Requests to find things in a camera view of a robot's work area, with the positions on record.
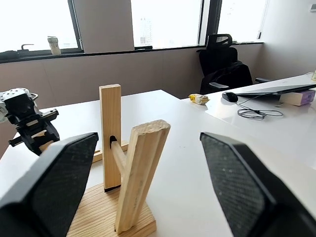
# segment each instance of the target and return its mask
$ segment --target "black mouse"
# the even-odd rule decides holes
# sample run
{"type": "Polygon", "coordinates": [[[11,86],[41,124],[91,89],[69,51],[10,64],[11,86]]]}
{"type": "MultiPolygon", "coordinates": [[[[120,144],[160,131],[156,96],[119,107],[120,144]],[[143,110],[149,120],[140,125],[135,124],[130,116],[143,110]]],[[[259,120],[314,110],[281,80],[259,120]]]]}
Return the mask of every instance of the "black mouse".
{"type": "Polygon", "coordinates": [[[237,102],[238,101],[238,96],[236,96],[236,94],[233,92],[224,92],[222,94],[222,97],[229,102],[237,102]]]}

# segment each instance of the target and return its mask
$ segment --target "black office chair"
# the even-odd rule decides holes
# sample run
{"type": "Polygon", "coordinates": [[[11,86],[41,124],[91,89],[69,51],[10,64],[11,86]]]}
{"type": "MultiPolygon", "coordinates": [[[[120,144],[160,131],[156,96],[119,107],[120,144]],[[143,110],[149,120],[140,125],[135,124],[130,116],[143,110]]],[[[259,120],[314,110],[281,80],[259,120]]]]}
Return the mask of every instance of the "black office chair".
{"type": "Polygon", "coordinates": [[[228,34],[208,36],[206,49],[198,50],[204,74],[200,94],[252,85],[248,66],[238,61],[238,52],[228,34]]]}

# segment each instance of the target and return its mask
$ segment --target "laptop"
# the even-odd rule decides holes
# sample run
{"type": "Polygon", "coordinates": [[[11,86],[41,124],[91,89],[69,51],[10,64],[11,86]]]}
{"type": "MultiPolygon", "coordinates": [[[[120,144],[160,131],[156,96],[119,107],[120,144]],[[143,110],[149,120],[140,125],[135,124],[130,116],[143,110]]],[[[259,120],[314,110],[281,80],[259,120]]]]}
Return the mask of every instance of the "laptop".
{"type": "Polygon", "coordinates": [[[242,93],[236,93],[238,96],[258,96],[258,95],[282,95],[290,92],[301,92],[308,89],[315,88],[316,84],[307,85],[283,85],[274,86],[270,88],[264,88],[259,90],[246,91],[242,93]]]}

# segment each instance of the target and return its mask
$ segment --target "beige wall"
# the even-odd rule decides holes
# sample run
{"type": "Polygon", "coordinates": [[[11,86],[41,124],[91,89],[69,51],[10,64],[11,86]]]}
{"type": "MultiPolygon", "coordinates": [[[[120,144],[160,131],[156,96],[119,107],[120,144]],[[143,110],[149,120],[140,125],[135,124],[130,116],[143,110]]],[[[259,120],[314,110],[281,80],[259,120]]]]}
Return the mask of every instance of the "beige wall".
{"type": "Polygon", "coordinates": [[[134,50],[130,0],[74,0],[86,53],[134,50]]]}
{"type": "MultiPolygon", "coordinates": [[[[253,70],[261,44],[235,46],[239,59],[253,70]]],[[[163,89],[185,98],[199,92],[202,72],[196,48],[103,56],[58,58],[0,64],[2,91],[26,87],[38,93],[40,108],[99,98],[98,86],[122,85],[129,95],[163,89]]],[[[11,124],[0,124],[0,155],[15,133],[11,124]]]]}
{"type": "Polygon", "coordinates": [[[265,42],[255,76],[293,77],[316,68],[316,12],[314,0],[269,0],[262,30],[265,42]]]}

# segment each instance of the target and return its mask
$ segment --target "white desk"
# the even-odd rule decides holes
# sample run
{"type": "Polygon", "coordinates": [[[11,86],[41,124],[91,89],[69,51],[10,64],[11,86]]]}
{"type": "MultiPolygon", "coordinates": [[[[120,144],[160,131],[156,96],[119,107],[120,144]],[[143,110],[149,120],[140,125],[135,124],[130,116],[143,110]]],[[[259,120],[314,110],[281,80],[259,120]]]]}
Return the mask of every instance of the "white desk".
{"type": "MultiPolygon", "coordinates": [[[[288,79],[237,88],[234,93],[246,92],[261,88],[287,84],[310,84],[312,75],[303,75],[288,79]]],[[[304,106],[279,105],[277,99],[257,98],[244,105],[253,109],[272,109],[284,113],[283,117],[266,117],[264,120],[253,120],[238,116],[241,109],[235,103],[222,98],[223,92],[208,94],[210,101],[205,106],[199,106],[185,99],[191,106],[206,111],[209,115],[238,127],[245,133],[255,137],[262,143],[293,157],[300,162],[316,169],[316,100],[304,106]]],[[[247,100],[239,97],[238,103],[247,100]]]]}
{"type": "MultiPolygon", "coordinates": [[[[57,107],[53,121],[61,139],[101,132],[99,102],[57,107]]],[[[147,203],[157,221],[157,237],[232,236],[213,191],[202,145],[201,131],[243,141],[262,162],[281,178],[316,218],[314,170],[287,159],[281,152],[260,144],[238,128],[201,112],[163,92],[153,91],[122,97],[122,139],[133,126],[156,119],[171,124],[147,203]]],[[[35,162],[37,156],[24,144],[9,147],[0,160],[0,197],[35,162]]],[[[93,164],[87,188],[103,182],[102,163],[93,164]]]]}

